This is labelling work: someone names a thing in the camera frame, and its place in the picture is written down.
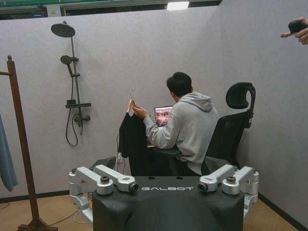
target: laptop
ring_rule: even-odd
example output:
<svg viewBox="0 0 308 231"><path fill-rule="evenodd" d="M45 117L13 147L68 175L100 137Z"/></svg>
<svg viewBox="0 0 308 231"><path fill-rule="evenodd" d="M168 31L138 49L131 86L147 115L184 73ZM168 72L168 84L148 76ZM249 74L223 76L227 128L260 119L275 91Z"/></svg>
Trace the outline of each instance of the laptop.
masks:
<svg viewBox="0 0 308 231"><path fill-rule="evenodd" d="M154 108L155 122L159 129L163 129L167 125L171 115L171 109L172 106Z"/></svg>

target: white mechanical part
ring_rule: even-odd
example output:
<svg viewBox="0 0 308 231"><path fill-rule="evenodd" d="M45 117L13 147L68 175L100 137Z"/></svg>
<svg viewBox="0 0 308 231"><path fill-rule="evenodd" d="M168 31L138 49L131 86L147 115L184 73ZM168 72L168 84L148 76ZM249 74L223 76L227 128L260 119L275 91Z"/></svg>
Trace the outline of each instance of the white mechanical part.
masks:
<svg viewBox="0 0 308 231"><path fill-rule="evenodd" d="M203 192L213 192L217 190L218 185L227 177L234 174L234 166L225 165L207 176L200 177L198 189Z"/></svg>
<svg viewBox="0 0 308 231"><path fill-rule="evenodd" d="M242 191L244 197L244 222L246 222L252 204L258 200L259 173L251 167L243 167L231 177L222 181L222 190L226 194L237 195Z"/></svg>
<svg viewBox="0 0 308 231"><path fill-rule="evenodd" d="M246 222L252 204L258 200L259 173L251 167L236 167L225 165L207 176L200 177L198 189L202 193L217 190L221 183L222 191L229 195L244 193L244 222Z"/></svg>
<svg viewBox="0 0 308 231"><path fill-rule="evenodd" d="M133 193L138 190L138 184L132 176L125 176L104 165L98 165L93 169L99 175L108 176L120 191Z"/></svg>
<svg viewBox="0 0 308 231"><path fill-rule="evenodd" d="M86 167L74 168L69 173L71 199L80 209L87 223L93 225L93 213L89 205L89 200L84 193L90 193L96 190L97 194L108 195L113 192L114 183L123 192L131 193L138 190L138 184L135 178L122 175L103 165L91 167L91 170Z"/></svg>

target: power outlet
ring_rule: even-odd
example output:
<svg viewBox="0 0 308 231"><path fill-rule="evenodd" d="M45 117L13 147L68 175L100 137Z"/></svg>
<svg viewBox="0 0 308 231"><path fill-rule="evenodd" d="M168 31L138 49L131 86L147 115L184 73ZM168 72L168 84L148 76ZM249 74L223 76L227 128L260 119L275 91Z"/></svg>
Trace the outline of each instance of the power outlet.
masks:
<svg viewBox="0 0 308 231"><path fill-rule="evenodd" d="M123 162L123 157L122 157L122 153L118 153L116 156L116 163L122 163Z"/></svg>

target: floor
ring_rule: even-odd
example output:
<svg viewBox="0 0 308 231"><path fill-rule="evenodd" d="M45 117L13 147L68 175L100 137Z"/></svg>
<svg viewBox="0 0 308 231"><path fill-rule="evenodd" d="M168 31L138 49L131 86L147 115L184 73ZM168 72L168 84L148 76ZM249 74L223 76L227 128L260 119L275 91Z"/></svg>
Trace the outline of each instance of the floor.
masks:
<svg viewBox="0 0 308 231"><path fill-rule="evenodd" d="M40 217L47 223L52 224L76 212L69 196L57 196L38 199ZM18 225L27 224L31 220L29 201L12 202L5 209L0 210L0 224L2 231L16 231ZM82 222L80 214L76 220ZM59 231L91 231L88 224L79 224L74 221L74 216L56 225ZM244 224L244 231L296 231L287 221L276 214L260 200L254 205L251 216Z"/></svg>

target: clothes hanger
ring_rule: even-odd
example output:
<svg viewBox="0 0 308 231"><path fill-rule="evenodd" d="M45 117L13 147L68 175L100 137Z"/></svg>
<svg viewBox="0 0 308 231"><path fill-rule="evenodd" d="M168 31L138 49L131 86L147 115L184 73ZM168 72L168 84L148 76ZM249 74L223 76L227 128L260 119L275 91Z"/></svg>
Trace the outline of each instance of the clothes hanger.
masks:
<svg viewBox="0 0 308 231"><path fill-rule="evenodd" d="M135 104L135 101L133 100L133 97L131 96L131 93L132 93L133 90L129 90L129 94L130 94L130 101L128 103L128 109L127 109L127 113L129 113L131 111L131 108L134 107L136 104Z"/></svg>

